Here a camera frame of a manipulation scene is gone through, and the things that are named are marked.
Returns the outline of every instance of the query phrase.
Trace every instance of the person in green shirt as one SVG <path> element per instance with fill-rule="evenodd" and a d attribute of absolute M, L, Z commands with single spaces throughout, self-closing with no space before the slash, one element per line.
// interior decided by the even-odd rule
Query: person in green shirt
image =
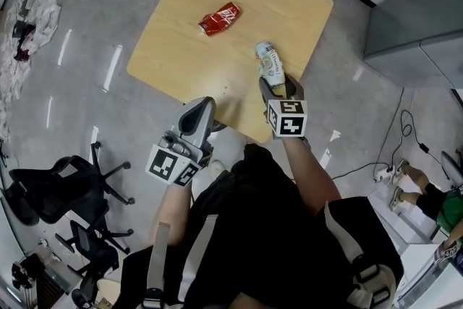
<path fill-rule="evenodd" d="M 398 176 L 407 175 L 419 188 L 418 192 L 405 192 L 396 187 L 389 205 L 393 211 L 402 202 L 417 206 L 429 218 L 434 220 L 448 235 L 439 247 L 442 252 L 453 246 L 463 244 L 463 196 L 460 190 L 442 192 L 429 182 L 424 172 L 410 166 L 402 160 L 397 169 Z"/>

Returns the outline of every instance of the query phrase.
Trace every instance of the person's arm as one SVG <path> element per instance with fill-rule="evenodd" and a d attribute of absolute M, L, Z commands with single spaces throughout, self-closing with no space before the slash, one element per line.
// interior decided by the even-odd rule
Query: person's arm
<path fill-rule="evenodd" d="M 450 246 L 463 237 L 463 219 L 451 230 L 449 238 L 443 243 L 443 249 L 448 250 Z"/>
<path fill-rule="evenodd" d="M 326 201 L 341 199 L 333 180 L 310 149 L 297 137 L 282 140 L 297 189 L 311 214 L 316 215 Z"/>
<path fill-rule="evenodd" d="M 169 245 L 177 245 L 182 240 L 190 212 L 191 186 L 192 183 L 190 182 L 184 187 L 177 185 L 169 185 L 167 187 L 161 205 L 154 217 L 149 242 L 150 246 L 154 245 L 159 222 L 170 225 Z"/>

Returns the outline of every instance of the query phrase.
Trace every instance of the red soda can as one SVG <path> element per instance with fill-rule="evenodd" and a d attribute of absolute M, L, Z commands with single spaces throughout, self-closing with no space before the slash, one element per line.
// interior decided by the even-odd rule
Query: red soda can
<path fill-rule="evenodd" d="M 239 8 L 230 1 L 216 13 L 204 16 L 199 22 L 199 26 L 206 35 L 212 35 L 225 30 L 238 18 L 240 13 Z"/>

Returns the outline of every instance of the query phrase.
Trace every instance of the white cube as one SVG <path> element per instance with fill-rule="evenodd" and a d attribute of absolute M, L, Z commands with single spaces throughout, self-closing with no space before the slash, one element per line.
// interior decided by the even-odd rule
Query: white cube
<path fill-rule="evenodd" d="M 151 148 L 146 165 L 146 172 L 152 177 L 168 185 L 176 184 L 182 187 L 187 185 L 200 169 L 200 166 L 188 157 L 156 144 Z"/>
<path fill-rule="evenodd" d="M 276 137 L 303 137 L 307 124 L 307 102 L 268 101 L 267 121 Z"/>

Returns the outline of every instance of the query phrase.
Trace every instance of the black buckle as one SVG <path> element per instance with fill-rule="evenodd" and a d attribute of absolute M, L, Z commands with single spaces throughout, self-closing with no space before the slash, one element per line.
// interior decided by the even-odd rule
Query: black buckle
<path fill-rule="evenodd" d="M 162 309 L 164 301 L 162 300 L 161 289 L 147 289 L 143 296 L 143 307 L 145 309 Z"/>
<path fill-rule="evenodd" d="M 357 277 L 359 283 L 365 283 L 370 281 L 373 277 L 379 275 L 379 265 L 373 263 L 365 254 L 357 256 L 352 261 L 352 268 L 354 269 L 354 275 Z"/>
<path fill-rule="evenodd" d="M 379 289 L 378 291 L 373 293 L 373 298 L 372 298 L 370 308 L 374 308 L 376 305 L 379 305 L 379 304 L 389 300 L 390 297 L 391 297 L 391 292 L 389 291 L 389 288 L 384 287 L 382 289 Z"/>

